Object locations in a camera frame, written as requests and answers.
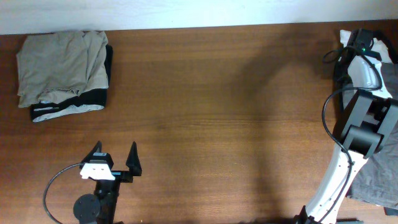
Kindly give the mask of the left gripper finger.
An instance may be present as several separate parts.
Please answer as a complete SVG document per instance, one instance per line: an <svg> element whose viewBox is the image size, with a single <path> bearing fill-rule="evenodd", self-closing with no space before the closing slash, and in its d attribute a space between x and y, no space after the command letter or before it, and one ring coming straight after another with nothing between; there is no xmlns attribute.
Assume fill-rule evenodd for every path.
<svg viewBox="0 0 398 224"><path fill-rule="evenodd" d="M91 160L91 158L94 156L94 153L96 152L101 152L102 150L102 143L101 141L98 141L94 148L83 158L83 160L81 161L82 164L87 163Z"/></svg>
<svg viewBox="0 0 398 224"><path fill-rule="evenodd" d="M129 169L129 173L132 176L141 176L142 175L142 167L139 160L138 152L137 152L137 144L134 141L132 143L131 149L129 151L126 166Z"/></svg>

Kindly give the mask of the grey-green shorts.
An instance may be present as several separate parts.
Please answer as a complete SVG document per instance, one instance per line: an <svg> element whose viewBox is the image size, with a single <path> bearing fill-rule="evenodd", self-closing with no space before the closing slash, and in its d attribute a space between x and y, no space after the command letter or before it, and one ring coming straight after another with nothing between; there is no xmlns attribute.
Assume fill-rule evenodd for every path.
<svg viewBox="0 0 398 224"><path fill-rule="evenodd" d="M397 64L382 62L381 75L397 100ZM384 148L361 168L346 196L397 210L397 122Z"/></svg>

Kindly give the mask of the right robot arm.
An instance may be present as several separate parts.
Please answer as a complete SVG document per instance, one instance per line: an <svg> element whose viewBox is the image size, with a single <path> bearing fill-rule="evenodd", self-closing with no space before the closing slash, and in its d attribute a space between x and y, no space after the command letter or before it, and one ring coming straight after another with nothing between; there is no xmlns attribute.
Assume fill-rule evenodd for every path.
<svg viewBox="0 0 398 224"><path fill-rule="evenodd" d="M334 141L331 162L315 196L304 205L294 223L336 223L341 203L354 178L387 142L397 123L397 100L388 92L381 68L393 48L382 32L341 30L342 47L335 52L333 79L338 86L330 96L340 100L341 117L326 133Z"/></svg>

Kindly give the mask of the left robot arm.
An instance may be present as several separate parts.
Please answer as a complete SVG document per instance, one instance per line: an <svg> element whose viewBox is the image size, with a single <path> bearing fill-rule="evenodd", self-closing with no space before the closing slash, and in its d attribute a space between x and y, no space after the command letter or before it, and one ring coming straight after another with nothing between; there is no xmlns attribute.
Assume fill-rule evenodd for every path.
<svg viewBox="0 0 398 224"><path fill-rule="evenodd" d="M92 194L84 194L75 201L73 214L79 223L113 223L120 185L131 183L135 177L142 175L135 142L126 159L128 170L112 170L114 162L111 154L101 149L102 143L97 142L79 165L81 178L96 182Z"/></svg>

